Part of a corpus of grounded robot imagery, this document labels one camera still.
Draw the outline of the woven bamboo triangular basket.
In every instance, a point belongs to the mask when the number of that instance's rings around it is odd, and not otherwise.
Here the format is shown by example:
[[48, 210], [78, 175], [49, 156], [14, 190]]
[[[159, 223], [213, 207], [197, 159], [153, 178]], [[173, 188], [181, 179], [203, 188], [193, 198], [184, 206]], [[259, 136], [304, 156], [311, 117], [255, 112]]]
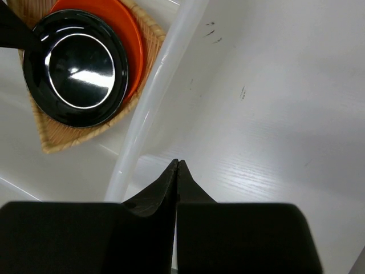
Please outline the woven bamboo triangular basket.
[[134, 109], [142, 95], [144, 86], [165, 40], [166, 32], [136, 2], [121, 1], [120, 3], [131, 12], [141, 30], [145, 64], [139, 85], [132, 95], [127, 96], [126, 102], [122, 103], [116, 115], [109, 122], [91, 128], [72, 128], [62, 125], [44, 114], [33, 98], [29, 98], [42, 151], [46, 154], [76, 146], [107, 131]]

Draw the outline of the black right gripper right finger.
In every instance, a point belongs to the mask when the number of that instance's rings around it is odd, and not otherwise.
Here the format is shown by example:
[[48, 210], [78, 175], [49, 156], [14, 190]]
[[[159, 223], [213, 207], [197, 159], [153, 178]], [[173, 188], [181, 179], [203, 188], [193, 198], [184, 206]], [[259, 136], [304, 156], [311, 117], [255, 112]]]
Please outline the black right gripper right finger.
[[289, 203], [218, 203], [177, 169], [180, 273], [322, 273], [302, 211]]

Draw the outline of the translucent white plastic bin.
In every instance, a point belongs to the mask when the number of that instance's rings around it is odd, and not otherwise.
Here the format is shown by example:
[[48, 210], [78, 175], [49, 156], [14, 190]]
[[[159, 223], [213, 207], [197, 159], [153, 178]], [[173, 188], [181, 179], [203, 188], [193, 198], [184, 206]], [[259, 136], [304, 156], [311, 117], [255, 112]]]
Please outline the translucent white plastic bin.
[[[135, 108], [112, 173], [109, 174], [106, 169], [102, 169], [102, 167], [106, 168], [106, 164], [102, 164], [100, 167], [91, 165], [86, 168], [86, 171], [91, 171], [91, 175], [111, 175], [103, 199], [105, 202], [116, 203], [124, 200], [153, 120], [208, 2], [183, 1], [180, 5], [176, 19], [168, 30], [162, 49], [157, 55], [157, 61], [152, 67], [151, 76], [148, 77], [147, 84]], [[20, 83], [18, 80], [20, 69], [15, 65], [15, 59], [19, 59], [15, 49], [1, 49], [1, 65], [4, 65], [4, 68], [1, 66], [1, 74], [4, 72], [1, 80], [9, 77], [9, 81], [17, 80]], [[20, 130], [20, 134], [10, 135], [12, 138], [18, 136], [26, 139], [26, 137], [30, 137], [31, 133], [34, 135], [35, 126], [26, 125], [30, 118], [20, 115], [20, 109], [2, 102], [3, 100], [1, 100], [1, 106], [5, 106], [5, 110], [1, 110], [1, 138], [5, 137], [5, 133], [8, 132], [5, 130], [12, 126]], [[41, 185], [34, 183], [34, 186], [27, 187], [25, 183], [30, 183], [30, 180], [34, 178], [41, 179], [43, 171], [46, 171], [47, 167], [42, 167], [40, 173], [31, 175], [30, 179], [21, 181], [20, 175], [24, 175], [26, 168], [31, 167], [31, 164], [35, 164], [38, 160], [32, 158], [33, 154], [23, 158], [24, 160], [18, 160], [13, 176], [7, 176], [5, 164], [10, 161], [11, 157], [15, 157], [15, 149], [5, 149], [5, 146], [10, 145], [10, 140], [4, 140], [4, 142], [1, 140], [1, 205], [13, 200], [50, 201], [52, 197], [55, 197], [55, 191], [50, 198], [41, 191], [45, 191], [46, 187], [51, 187], [54, 183], [59, 183], [62, 187], [64, 184], [60, 181], [62, 178], [57, 179], [56, 175], [52, 175], [50, 180]]]

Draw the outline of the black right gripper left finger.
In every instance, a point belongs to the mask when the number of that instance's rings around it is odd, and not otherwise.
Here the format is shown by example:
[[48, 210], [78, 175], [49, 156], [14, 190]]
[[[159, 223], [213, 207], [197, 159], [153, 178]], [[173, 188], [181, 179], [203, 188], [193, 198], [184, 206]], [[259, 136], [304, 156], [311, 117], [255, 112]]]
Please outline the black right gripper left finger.
[[6, 203], [1, 272], [170, 273], [178, 163], [123, 203]]

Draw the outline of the orange round plate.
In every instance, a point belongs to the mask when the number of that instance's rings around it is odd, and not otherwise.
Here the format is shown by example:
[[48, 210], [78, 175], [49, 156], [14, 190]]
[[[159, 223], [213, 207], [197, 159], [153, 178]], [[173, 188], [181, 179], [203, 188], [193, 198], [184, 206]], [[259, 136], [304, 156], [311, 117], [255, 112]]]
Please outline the orange round plate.
[[144, 49], [140, 29], [130, 10], [118, 0], [60, 0], [50, 12], [77, 9], [89, 12], [108, 24], [118, 35], [126, 52], [129, 80], [123, 102], [131, 100], [144, 71]]

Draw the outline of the black round plate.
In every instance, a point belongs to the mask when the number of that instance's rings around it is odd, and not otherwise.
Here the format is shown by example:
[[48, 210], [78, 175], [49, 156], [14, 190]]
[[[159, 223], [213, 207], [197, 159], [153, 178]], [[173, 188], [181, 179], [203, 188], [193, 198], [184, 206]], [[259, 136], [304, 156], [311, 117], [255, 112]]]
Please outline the black round plate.
[[110, 120], [126, 95], [127, 55], [99, 17], [67, 9], [33, 28], [42, 51], [23, 53], [23, 74], [36, 105], [53, 120], [87, 128]]

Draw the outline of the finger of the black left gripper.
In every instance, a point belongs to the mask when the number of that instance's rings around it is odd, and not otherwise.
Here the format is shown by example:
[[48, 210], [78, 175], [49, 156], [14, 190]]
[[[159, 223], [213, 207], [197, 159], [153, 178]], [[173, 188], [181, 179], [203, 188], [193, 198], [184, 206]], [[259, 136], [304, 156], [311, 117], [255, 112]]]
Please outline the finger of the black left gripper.
[[8, 7], [1, 4], [1, 47], [41, 52], [42, 42]]

